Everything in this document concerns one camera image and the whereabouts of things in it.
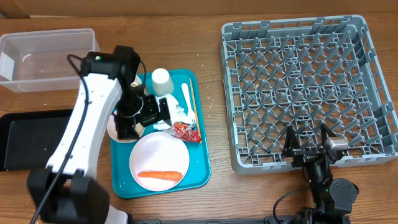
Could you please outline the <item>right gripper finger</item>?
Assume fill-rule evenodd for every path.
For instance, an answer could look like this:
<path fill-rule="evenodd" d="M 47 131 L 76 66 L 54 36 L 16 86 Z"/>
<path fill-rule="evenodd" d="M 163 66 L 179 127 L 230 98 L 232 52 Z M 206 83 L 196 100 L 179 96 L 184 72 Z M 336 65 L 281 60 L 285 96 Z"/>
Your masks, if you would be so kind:
<path fill-rule="evenodd" d="M 322 137 L 322 147 L 325 149 L 331 149 L 330 143 L 327 143 L 328 138 L 333 138 L 336 134 L 325 124 L 320 125 L 321 137 Z"/>
<path fill-rule="evenodd" d="M 287 127 L 285 144 L 282 150 L 282 155 L 284 157 L 293 157 L 294 149 L 300 149 L 300 143 L 295 135 L 293 127 L 290 125 Z"/>

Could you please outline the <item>pink bowl with food scraps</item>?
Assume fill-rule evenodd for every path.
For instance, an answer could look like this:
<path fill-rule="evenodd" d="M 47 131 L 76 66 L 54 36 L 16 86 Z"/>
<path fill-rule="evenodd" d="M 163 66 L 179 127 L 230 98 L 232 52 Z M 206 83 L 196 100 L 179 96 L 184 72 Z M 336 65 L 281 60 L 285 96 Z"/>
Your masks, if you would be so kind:
<path fill-rule="evenodd" d="M 106 130 L 107 130 L 110 138 L 119 143 L 136 142 L 137 139 L 119 139 L 118 138 L 118 132 L 116 131 L 116 123 L 114 121 L 114 116 L 116 114 L 117 114 L 116 111 L 112 112 L 111 116 L 109 117 L 108 123 L 107 123 Z M 145 127 L 143 127 L 141 124 L 137 124 L 135 130 L 139 134 L 139 138 L 141 138 L 144 134 Z"/>

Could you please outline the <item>white bowl with food scraps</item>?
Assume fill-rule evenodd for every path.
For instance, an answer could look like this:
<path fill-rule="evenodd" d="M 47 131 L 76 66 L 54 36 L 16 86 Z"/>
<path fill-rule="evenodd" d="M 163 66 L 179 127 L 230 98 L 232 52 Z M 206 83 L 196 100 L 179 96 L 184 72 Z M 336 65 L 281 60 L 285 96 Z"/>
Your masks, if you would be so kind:
<path fill-rule="evenodd" d="M 131 83 L 131 86 L 134 88 L 139 85 L 142 85 L 142 80 L 140 79 L 140 77 L 138 75 L 136 75 L 135 80 Z M 144 93 L 148 94 L 147 87 L 144 88 Z"/>

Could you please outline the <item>orange carrot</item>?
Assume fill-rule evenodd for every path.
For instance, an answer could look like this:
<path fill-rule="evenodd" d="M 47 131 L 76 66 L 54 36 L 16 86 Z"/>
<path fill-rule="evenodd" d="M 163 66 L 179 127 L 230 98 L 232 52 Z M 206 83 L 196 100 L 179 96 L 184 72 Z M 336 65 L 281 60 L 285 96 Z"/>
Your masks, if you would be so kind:
<path fill-rule="evenodd" d="M 153 178 L 153 179 L 168 180 L 168 181 L 182 180 L 182 174 L 177 171 L 148 170 L 138 173 L 137 176 L 142 178 Z"/>

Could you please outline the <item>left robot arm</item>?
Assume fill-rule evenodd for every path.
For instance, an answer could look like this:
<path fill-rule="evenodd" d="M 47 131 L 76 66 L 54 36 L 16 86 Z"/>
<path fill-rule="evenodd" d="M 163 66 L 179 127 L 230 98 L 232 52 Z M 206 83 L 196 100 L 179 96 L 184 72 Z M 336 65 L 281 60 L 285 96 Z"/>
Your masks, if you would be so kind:
<path fill-rule="evenodd" d="M 128 46 L 110 54 L 88 52 L 75 71 L 79 94 L 65 132 L 45 169 L 33 170 L 27 186 L 35 203 L 32 222 L 132 223 L 130 213 L 110 203 L 109 193 L 96 181 L 98 158 L 106 125 L 115 119 L 120 139 L 138 140 L 138 124 L 170 122 L 165 100 L 134 86 L 143 62 Z"/>

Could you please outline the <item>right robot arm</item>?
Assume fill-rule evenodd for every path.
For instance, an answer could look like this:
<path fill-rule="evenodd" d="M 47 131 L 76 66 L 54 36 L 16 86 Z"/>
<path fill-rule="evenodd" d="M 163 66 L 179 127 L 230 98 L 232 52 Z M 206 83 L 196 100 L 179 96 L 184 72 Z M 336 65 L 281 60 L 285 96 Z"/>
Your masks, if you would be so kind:
<path fill-rule="evenodd" d="M 291 157 L 292 167 L 302 169 L 302 175 L 309 186 L 313 207 L 305 207 L 296 217 L 286 223 L 349 223 L 349 214 L 359 194 L 357 185 L 348 179 L 335 179 L 330 166 L 342 159 L 348 142 L 337 136 L 325 124 L 320 126 L 322 142 L 316 149 L 301 149 L 294 129 L 287 127 L 284 157 Z"/>

